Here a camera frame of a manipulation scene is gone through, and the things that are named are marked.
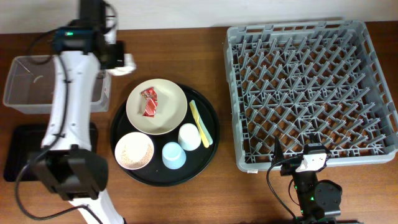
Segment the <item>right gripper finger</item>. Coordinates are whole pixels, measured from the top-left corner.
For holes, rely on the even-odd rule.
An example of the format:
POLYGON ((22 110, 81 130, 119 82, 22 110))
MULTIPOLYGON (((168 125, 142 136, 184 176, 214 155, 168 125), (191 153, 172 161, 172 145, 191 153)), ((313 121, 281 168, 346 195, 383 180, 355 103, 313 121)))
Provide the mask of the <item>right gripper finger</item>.
POLYGON ((313 133, 309 134, 309 140, 311 145, 321 145, 321 142, 317 139, 316 135, 313 133))
POLYGON ((284 154, 282 147, 280 145, 279 138, 277 136, 274 137, 274 154, 272 156, 272 162, 271 165, 276 165, 278 162, 281 162, 284 160, 284 154))

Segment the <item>red snack wrapper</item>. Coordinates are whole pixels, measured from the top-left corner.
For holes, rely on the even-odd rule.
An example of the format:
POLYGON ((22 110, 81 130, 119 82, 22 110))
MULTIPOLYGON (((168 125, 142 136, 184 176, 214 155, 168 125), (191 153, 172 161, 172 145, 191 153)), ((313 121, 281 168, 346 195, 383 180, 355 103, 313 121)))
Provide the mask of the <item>red snack wrapper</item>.
POLYGON ((143 116, 153 118, 156 114, 156 109, 158 106, 157 93, 155 92, 154 87, 150 87, 142 91, 141 96, 143 96, 146 101, 146 107, 143 116))

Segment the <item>pink bowl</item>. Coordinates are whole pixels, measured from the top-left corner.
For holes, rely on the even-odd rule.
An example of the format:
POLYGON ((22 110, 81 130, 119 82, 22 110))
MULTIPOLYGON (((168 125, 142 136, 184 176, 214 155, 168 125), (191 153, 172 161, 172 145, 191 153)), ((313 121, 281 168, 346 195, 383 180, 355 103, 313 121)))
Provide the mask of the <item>pink bowl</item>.
POLYGON ((154 143, 144 133, 128 133, 117 142, 114 155, 121 167, 128 170, 141 169, 152 160, 154 143))

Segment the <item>white tissue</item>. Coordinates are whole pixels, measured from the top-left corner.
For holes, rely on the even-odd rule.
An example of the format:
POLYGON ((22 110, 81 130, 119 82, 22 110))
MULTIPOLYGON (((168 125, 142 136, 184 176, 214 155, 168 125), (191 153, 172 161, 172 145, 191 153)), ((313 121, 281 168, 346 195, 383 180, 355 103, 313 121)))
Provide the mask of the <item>white tissue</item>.
POLYGON ((112 76, 124 76, 132 73, 136 69, 136 64, 132 54, 124 54, 122 65, 117 65, 115 68, 108 69, 108 73, 112 76))

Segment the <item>pile of rice grains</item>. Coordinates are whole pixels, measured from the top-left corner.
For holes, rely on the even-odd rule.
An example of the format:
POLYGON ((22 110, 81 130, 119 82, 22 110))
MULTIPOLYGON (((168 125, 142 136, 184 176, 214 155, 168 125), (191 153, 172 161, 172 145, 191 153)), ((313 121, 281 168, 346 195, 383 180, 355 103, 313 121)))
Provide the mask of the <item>pile of rice grains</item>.
POLYGON ((121 164, 127 169, 140 169, 152 159, 154 147, 145 143, 138 146, 125 146, 121 153, 121 164))

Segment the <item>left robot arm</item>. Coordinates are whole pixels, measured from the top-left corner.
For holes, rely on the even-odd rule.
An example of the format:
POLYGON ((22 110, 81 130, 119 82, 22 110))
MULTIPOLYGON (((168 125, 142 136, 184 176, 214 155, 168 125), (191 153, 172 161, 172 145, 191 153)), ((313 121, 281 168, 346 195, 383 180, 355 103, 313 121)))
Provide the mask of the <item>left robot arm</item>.
POLYGON ((53 31, 55 65, 50 122, 41 150, 24 167, 70 202, 88 223, 124 223, 106 190, 108 163, 93 152, 90 110, 100 71, 125 65, 117 15, 105 1, 81 1, 78 18, 53 31))

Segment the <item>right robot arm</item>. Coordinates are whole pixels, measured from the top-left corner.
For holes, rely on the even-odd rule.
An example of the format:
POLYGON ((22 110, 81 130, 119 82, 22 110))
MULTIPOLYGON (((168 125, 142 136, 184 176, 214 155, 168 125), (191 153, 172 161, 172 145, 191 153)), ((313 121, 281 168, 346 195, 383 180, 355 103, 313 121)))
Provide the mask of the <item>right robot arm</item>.
POLYGON ((289 185, 295 187, 301 216, 296 216, 286 204, 279 203, 292 215, 293 223, 336 223, 341 215, 340 203, 342 187, 330 180, 318 180, 317 174, 326 168, 331 151, 311 134, 310 142, 304 145, 303 152, 286 159, 278 137, 275 137, 274 155, 267 170, 267 184, 276 198, 278 195, 269 181, 274 167, 280 167, 281 176, 291 176, 289 185))

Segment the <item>grey dishwasher rack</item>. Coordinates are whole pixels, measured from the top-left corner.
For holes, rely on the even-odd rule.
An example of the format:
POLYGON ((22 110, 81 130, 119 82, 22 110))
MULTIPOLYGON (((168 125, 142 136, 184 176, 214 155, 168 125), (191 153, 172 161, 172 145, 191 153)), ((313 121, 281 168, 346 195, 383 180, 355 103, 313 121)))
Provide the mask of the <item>grey dishwasher rack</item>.
POLYGON ((361 21, 230 27, 224 43, 236 165, 270 167, 310 137, 329 166, 389 162, 397 155, 397 109, 361 21))

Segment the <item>beige plate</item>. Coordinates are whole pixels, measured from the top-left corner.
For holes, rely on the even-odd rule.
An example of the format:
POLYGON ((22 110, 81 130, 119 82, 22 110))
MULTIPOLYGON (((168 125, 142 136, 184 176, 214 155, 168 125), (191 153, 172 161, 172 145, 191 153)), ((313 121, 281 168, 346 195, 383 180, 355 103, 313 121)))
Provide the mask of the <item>beige plate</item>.
POLYGON ((176 83, 165 79, 151 79, 136 86, 129 94, 126 103, 127 118, 139 131, 161 135, 174 130, 187 113, 187 97, 176 83), (141 92, 154 88, 157 93, 156 113, 153 117, 144 116, 146 100, 141 92))

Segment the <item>yellow plastic utensil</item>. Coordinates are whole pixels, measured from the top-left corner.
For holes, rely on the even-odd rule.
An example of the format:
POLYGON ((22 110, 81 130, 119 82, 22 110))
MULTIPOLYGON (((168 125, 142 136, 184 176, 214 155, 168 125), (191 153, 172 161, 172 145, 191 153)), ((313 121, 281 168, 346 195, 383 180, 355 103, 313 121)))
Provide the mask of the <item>yellow plastic utensil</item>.
POLYGON ((190 106, 190 109, 191 109, 191 112, 192 112, 192 115, 193 115, 193 119, 195 120, 195 122, 196 122, 196 124, 197 124, 197 128, 198 128, 198 131, 199 131, 199 133, 200 133, 201 141, 202 141, 203 145, 204 145, 206 148, 208 148, 208 147, 210 146, 210 143, 209 143, 209 141, 207 140, 207 138, 206 138, 206 136, 205 136, 205 133, 204 133, 204 131, 203 131, 201 125, 200 125, 199 113, 198 113, 197 109, 195 108, 195 106, 194 106, 194 104, 193 104, 192 101, 189 102, 189 106, 190 106))

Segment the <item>pale green plastic utensil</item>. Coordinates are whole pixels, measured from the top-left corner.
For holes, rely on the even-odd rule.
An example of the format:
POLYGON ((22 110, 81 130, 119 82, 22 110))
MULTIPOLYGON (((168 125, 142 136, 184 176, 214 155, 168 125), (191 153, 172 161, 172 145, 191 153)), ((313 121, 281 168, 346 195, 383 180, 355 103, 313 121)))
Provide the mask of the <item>pale green plastic utensil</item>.
MULTIPOLYGON (((192 102, 193 102, 195 108, 196 108, 197 111, 198 111, 198 108, 197 108, 197 106, 196 106, 195 101, 192 100, 192 102)), ((200 125, 201 125, 201 127, 202 127, 202 129, 203 129, 203 131, 204 131, 204 133, 205 133, 205 136, 206 136, 207 140, 209 141, 210 145, 212 145, 212 144, 213 144, 213 138, 211 137, 211 135, 210 135, 208 129, 206 128, 205 123, 204 123, 204 121, 202 120, 200 114, 199 114, 199 117, 200 117, 200 125)))

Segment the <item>white cup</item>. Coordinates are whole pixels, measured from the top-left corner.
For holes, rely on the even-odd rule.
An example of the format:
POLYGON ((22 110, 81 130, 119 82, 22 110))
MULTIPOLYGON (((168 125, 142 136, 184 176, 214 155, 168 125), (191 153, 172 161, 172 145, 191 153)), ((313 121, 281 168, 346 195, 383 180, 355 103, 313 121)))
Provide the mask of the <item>white cup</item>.
POLYGON ((201 137, 196 125, 183 124, 178 131, 178 143, 186 151, 194 151, 201 144, 201 137))

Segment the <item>clear plastic bin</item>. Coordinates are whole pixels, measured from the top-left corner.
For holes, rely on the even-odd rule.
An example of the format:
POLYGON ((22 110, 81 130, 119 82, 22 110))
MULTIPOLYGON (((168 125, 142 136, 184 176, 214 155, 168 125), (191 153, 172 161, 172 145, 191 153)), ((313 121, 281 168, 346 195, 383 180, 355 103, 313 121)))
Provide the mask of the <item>clear plastic bin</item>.
MULTIPOLYGON (((37 65, 28 57, 15 57, 6 80, 3 104, 24 114, 49 114, 55 86, 52 61, 37 65)), ((111 89, 111 76, 100 73, 96 79, 91 100, 91 112, 107 112, 111 89)))

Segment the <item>light blue cup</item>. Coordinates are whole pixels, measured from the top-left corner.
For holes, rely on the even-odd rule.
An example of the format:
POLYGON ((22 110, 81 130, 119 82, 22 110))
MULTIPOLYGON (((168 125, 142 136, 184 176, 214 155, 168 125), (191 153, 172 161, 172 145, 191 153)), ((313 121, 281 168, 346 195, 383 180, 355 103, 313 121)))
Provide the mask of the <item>light blue cup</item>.
POLYGON ((162 162, 169 169, 181 168, 186 159, 185 151, 177 142, 168 142, 162 148, 162 162))

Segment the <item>round black serving tray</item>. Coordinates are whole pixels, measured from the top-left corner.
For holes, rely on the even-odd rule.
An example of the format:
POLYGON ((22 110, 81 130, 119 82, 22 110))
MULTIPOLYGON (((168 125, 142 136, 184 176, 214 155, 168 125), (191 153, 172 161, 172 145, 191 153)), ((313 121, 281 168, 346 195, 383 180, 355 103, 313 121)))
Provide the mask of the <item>round black serving tray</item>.
MULTIPOLYGON (((220 124, 215 109, 199 91, 186 85, 178 85, 185 93, 188 103, 192 100, 195 101, 199 114, 213 138, 213 144, 210 145, 209 148, 205 148, 201 143, 196 150, 185 151, 187 159, 184 165, 179 169, 172 170, 163 164, 163 146, 168 142, 177 142, 178 131, 181 125, 185 123, 195 123, 190 107, 188 106, 187 114, 183 122, 176 129, 167 134, 149 135, 156 150, 148 165, 137 170, 128 170, 119 165, 128 176, 143 184, 156 187, 169 187, 182 184, 203 171, 216 154, 220 141, 220 124)), ((127 100, 118 108, 110 129, 110 144, 114 158, 117 142, 128 133, 138 132, 138 129, 136 129, 127 118, 126 103, 127 100)))

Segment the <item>black rectangular tray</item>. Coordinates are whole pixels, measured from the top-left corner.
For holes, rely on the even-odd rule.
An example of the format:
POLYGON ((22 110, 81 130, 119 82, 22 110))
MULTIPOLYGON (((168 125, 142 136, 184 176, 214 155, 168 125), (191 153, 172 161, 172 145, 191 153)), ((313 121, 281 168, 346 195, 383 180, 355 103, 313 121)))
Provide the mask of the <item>black rectangular tray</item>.
POLYGON ((6 182, 15 182, 29 159, 40 152, 46 130, 46 124, 25 124, 14 130, 3 172, 6 182))

